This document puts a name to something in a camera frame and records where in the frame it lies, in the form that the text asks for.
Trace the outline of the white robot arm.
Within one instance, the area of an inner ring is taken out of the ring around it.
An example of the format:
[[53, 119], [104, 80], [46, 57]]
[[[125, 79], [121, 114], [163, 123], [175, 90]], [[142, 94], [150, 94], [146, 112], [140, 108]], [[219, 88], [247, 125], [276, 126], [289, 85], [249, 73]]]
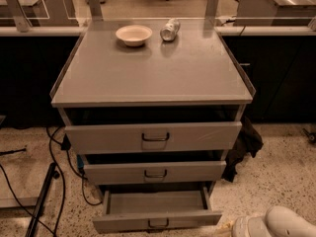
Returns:
[[316, 237], [316, 226], [293, 210], [274, 205], [264, 215], [238, 217], [212, 237]]

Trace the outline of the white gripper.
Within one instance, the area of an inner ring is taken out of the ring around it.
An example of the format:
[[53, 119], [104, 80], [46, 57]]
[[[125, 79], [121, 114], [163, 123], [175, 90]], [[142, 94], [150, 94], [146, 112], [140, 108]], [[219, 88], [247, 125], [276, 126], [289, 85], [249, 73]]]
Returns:
[[242, 216], [221, 224], [214, 237], [268, 237], [268, 231], [262, 216]]

